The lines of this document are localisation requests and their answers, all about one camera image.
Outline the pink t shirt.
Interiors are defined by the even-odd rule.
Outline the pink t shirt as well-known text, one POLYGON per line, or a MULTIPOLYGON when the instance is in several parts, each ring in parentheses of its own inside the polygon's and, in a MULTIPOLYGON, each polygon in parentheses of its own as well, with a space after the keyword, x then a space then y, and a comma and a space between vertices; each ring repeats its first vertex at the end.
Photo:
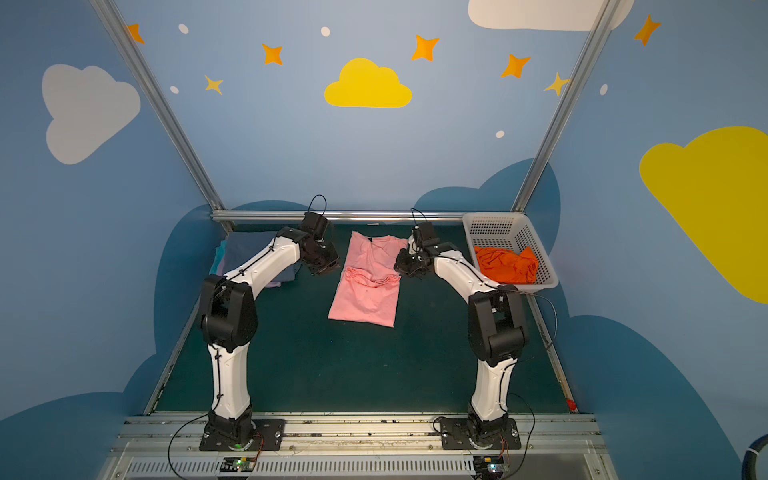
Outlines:
POLYGON ((405 239, 353 231, 328 318, 393 328, 401 280, 394 266, 407 246, 405 239))

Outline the white plastic laundry basket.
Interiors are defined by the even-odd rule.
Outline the white plastic laundry basket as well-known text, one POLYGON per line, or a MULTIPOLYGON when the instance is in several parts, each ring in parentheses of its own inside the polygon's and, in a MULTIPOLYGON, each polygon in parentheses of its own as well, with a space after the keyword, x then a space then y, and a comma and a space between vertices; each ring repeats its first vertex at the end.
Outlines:
POLYGON ((470 212, 462 216, 471 262, 480 269, 478 248, 497 248, 521 255, 530 250, 538 261, 536 279, 515 287, 526 294, 555 288, 559 280, 548 254, 528 217, 519 212, 470 212))

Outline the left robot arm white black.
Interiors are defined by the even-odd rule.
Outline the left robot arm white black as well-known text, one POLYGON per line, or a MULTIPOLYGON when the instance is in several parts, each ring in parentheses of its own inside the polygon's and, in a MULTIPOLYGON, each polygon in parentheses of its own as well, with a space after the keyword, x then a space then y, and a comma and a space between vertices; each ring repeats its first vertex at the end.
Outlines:
POLYGON ((313 275, 339 267, 325 239, 330 221, 308 211, 297 227, 284 227, 258 253, 202 284, 198 325, 212 362, 214 396, 204 438, 221 449, 245 450, 255 438, 247 384, 250 343, 258 328, 256 298, 275 277, 301 262, 313 275))

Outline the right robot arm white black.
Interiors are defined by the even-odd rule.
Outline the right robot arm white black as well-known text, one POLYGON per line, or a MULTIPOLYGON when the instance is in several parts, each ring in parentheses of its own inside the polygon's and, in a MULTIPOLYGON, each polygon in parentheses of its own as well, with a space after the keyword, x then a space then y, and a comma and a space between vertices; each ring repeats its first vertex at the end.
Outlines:
POLYGON ((518 449, 507 398, 512 373, 529 340, 519 290, 483 275, 453 244, 441 241, 430 222, 413 227, 407 246, 397 254, 395 270, 406 277, 435 274, 468 308, 468 341, 478 361, 475 390, 467 418, 456 427, 441 425, 448 446, 518 449))

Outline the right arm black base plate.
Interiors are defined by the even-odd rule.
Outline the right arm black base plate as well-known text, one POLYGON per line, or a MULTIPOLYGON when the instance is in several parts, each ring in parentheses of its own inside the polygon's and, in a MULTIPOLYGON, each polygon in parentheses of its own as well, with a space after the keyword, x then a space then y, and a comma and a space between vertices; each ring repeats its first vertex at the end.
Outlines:
POLYGON ((522 443, 516 422, 509 417, 494 421, 475 418, 437 419, 444 450, 520 450, 522 443))

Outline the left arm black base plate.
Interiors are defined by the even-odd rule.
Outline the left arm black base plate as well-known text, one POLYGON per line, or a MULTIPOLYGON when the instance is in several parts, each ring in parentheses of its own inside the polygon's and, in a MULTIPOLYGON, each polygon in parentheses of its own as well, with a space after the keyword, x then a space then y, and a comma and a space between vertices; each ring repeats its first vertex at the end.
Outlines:
POLYGON ((285 421, 282 419, 223 419, 215 417, 204 428, 200 451, 245 452, 280 449, 285 421))

